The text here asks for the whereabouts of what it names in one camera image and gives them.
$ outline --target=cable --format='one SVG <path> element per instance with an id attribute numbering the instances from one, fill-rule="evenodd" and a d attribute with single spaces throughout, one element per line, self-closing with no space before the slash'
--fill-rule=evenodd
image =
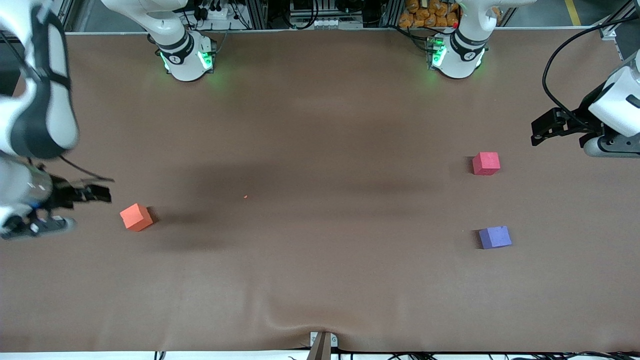
<path id="1" fill-rule="evenodd" d="M 540 359 L 536 354 L 531 354 L 531 355 L 536 359 Z M 545 354 L 544 358 L 548 360 L 562 360 L 562 359 L 571 359 L 572 357 L 576 357 L 576 356 L 598 356 L 598 357 L 605 357 L 607 359 L 613 359 L 613 360 L 623 360 L 622 357 L 614 354 L 607 354 L 603 352 L 594 352 L 594 351 L 574 352 L 574 353 L 569 353 L 567 356 L 563 354 L 561 354 L 560 356 L 555 356 L 553 354 Z M 514 357 L 511 360 L 531 360 L 531 359 L 528 357 Z"/>
<path id="2" fill-rule="evenodd" d="M 296 29 L 296 30 L 307 29 L 307 28 L 311 27 L 311 25 L 316 23 L 316 20 L 318 19 L 318 16 L 320 15 L 320 4 L 318 3 L 318 0 L 314 0 L 314 4 L 316 6 L 316 14 L 314 15 L 314 7 L 312 5 L 311 6 L 311 18 L 309 18 L 309 22 L 307 23 L 307 25 L 304 25 L 303 27 L 299 28 L 299 27 L 291 24 L 291 22 L 289 22 L 289 20 L 287 20 L 286 13 L 289 12 L 291 14 L 291 11 L 287 11 L 286 4 L 287 4 L 287 1 L 284 1 L 284 12 L 282 14 L 282 20 L 291 29 Z"/>
<path id="3" fill-rule="evenodd" d="M 222 50 L 222 46 L 225 44 L 225 41 L 227 40 L 227 35 L 229 35 L 229 30 L 231 30 L 231 22 L 229 22 L 229 28 L 225 32 L 225 37 L 222 38 L 222 41 L 220 42 L 220 46 L 216 48 L 216 55 L 220 54 L 220 51 Z"/>
<path id="4" fill-rule="evenodd" d="M 189 24 L 189 30 L 193 30 L 193 25 L 191 25 L 191 21 L 189 20 L 189 17 L 187 16 L 187 12 L 184 11 L 184 8 L 182 8 L 182 13 L 184 14 L 184 18 L 187 20 L 187 24 Z"/>
<path id="5" fill-rule="evenodd" d="M 110 178 L 110 177 L 104 177 L 104 176 L 100 176 L 98 174 L 96 174 L 95 172 L 90 172 L 89 170 L 85 170 L 81 167 L 79 167 L 78 165 L 72 163 L 71 161 L 67 160 L 64 156 L 60 155 L 58 156 L 62 161 L 64 161 L 65 163 L 69 164 L 72 168 L 80 171 L 80 172 L 84 172 L 87 175 L 91 175 L 93 176 L 94 179 L 96 180 L 100 180 L 100 181 L 109 181 L 110 183 L 115 183 L 115 180 Z"/>
<path id="6" fill-rule="evenodd" d="M 400 34 L 402 34 L 402 35 L 404 35 L 406 37 L 414 38 L 416 40 L 427 40 L 426 37 L 419 37 L 417 35 L 411 35 L 411 34 L 409 34 L 409 32 L 403 30 L 402 28 L 400 28 L 399 26 L 396 26 L 396 25 L 387 25 L 387 26 L 385 26 L 385 28 L 396 29 L 396 31 L 398 31 Z M 451 35 L 451 34 L 453 34 L 453 31 L 450 32 L 450 33 L 445 33 L 443 31 L 440 31 L 440 30 L 437 30 L 437 29 L 434 29 L 434 28 L 423 28 L 423 29 L 431 30 L 431 31 L 433 31 L 435 33 L 443 34 L 443 35 Z"/>
<path id="7" fill-rule="evenodd" d="M 411 31 L 409 30 L 409 28 L 406 29 L 407 34 L 409 34 L 409 38 L 411 39 L 411 41 L 413 42 L 413 44 L 420 50 L 424 51 L 425 53 L 430 53 L 431 51 L 425 47 L 420 46 L 420 44 L 418 44 L 418 42 L 416 41 L 416 39 L 411 35 Z"/>
<path id="8" fill-rule="evenodd" d="M 581 32 L 575 34 L 574 36 L 570 37 L 565 42 L 563 42 L 562 45 L 560 45 L 554 51 L 554 53 L 549 58 L 549 61 L 547 62 L 547 66 L 545 66 L 545 71 L 542 73 L 542 89 L 544 89 L 545 94 L 547 96 L 549 96 L 549 99 L 551 99 L 551 101 L 553 101 L 556 105 L 558 105 L 563 110 L 563 112 L 565 112 L 569 117 L 571 117 L 572 120 L 578 122 L 580 125 L 584 126 L 586 129 L 589 129 L 589 126 L 587 126 L 587 124 L 585 124 L 582 120 L 578 119 L 573 114 L 573 112 L 571 112 L 563 103 L 561 103 L 560 100 L 556 99 L 556 97 L 553 94 L 551 94 L 551 91 L 549 91 L 549 87 L 547 86 L 547 75 L 549 73 L 549 68 L 551 67 L 551 63 L 554 61 L 554 59 L 556 58 L 558 53 L 560 53 L 560 50 L 564 49 L 565 46 L 570 44 L 575 39 L 581 37 L 582 35 L 588 34 L 588 33 L 592 32 L 592 31 L 596 31 L 598 29 L 606 28 L 607 26 L 612 26 L 612 25 L 616 25 L 616 24 L 621 24 L 622 22 L 635 20 L 637 18 L 638 18 L 638 15 L 634 14 L 631 17 L 627 17 L 626 19 L 620 19 L 620 20 L 610 21 L 610 22 L 603 22 L 602 24 L 593 26 L 592 28 L 589 28 L 589 29 L 586 29 L 586 30 L 582 30 Z"/>
<path id="9" fill-rule="evenodd" d="M 244 15 L 242 14 L 242 12 L 240 11 L 240 6 L 238 6 L 238 3 L 236 0 L 232 0 L 232 3 L 229 3 L 229 5 L 231 5 L 231 9 L 233 9 L 234 14 L 236 14 L 238 16 L 238 20 L 240 21 L 240 23 L 247 29 L 247 30 L 251 30 L 251 27 L 249 26 L 249 23 L 244 19 Z"/>

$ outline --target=red cube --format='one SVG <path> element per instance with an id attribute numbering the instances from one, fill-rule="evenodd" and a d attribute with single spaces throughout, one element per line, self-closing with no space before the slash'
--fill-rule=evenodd
<path id="1" fill-rule="evenodd" d="M 138 203 L 122 210 L 120 217 L 122 217 L 124 227 L 131 231 L 141 231 L 154 223 L 151 219 L 151 214 L 149 214 L 149 210 Z"/>
<path id="2" fill-rule="evenodd" d="M 473 160 L 474 175 L 494 175 L 500 170 L 497 152 L 478 152 Z"/>

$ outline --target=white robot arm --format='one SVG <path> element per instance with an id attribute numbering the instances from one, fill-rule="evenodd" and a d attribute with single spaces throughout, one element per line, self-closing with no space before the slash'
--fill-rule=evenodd
<path id="1" fill-rule="evenodd" d="M 533 146 L 555 136 L 586 133 L 580 147 L 589 156 L 640 158 L 640 52 L 587 94 L 576 110 L 552 108 L 531 129 Z"/>
<path id="2" fill-rule="evenodd" d="M 9 240 L 72 229 L 72 219 L 52 216 L 53 209 L 111 201 L 107 188 L 74 188 L 16 158 L 55 158 L 78 140 L 64 31 L 46 4 L 50 2 L 0 0 L 0 26 L 24 45 L 24 58 L 17 57 L 26 82 L 22 95 L 0 95 L 0 236 Z M 39 209 L 47 212 L 46 218 L 38 218 Z"/>
<path id="3" fill-rule="evenodd" d="M 215 42 L 197 31 L 187 31 L 172 11 L 188 0 L 102 0 L 102 3 L 137 22 L 160 48 L 164 67 L 180 81 L 193 81 L 213 71 Z"/>
<path id="4" fill-rule="evenodd" d="M 487 41 L 497 25 L 494 6 L 516 7 L 536 0 L 457 0 L 462 8 L 460 25 L 450 34 L 438 34 L 432 67 L 454 79 L 471 75 L 480 66 Z"/>
<path id="5" fill-rule="evenodd" d="M 58 18 L 43 1 L 0 0 L 0 25 L 25 45 L 19 97 L 0 97 L 0 151 L 50 159 L 76 146 L 67 45 Z"/>

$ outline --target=brown cloth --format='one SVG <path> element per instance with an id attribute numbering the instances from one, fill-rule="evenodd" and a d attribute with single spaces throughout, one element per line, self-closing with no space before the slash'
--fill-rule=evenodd
<path id="1" fill-rule="evenodd" d="M 113 203 L 0 243 L 0 350 L 640 350 L 638 160 L 529 140 L 575 32 L 496 31 L 462 80 L 395 31 L 232 34 L 192 83 L 143 35 L 69 36 L 68 159 Z M 574 108 L 618 64 L 589 34 L 549 87 Z M 160 221 L 124 229 L 135 202 Z M 513 246 L 478 249 L 499 225 Z"/>

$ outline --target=foam block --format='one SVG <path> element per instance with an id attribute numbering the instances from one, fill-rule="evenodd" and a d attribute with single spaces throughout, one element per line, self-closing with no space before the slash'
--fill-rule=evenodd
<path id="1" fill-rule="evenodd" d="M 488 227 L 480 230 L 483 249 L 495 249 L 511 245 L 509 229 L 506 226 Z"/>
<path id="2" fill-rule="evenodd" d="M 478 152 L 473 160 L 475 175 L 494 175 L 500 170 L 497 152 Z"/>
<path id="3" fill-rule="evenodd" d="M 149 210 L 140 204 L 133 204 L 120 212 L 124 226 L 131 231 L 140 231 L 154 223 Z"/>

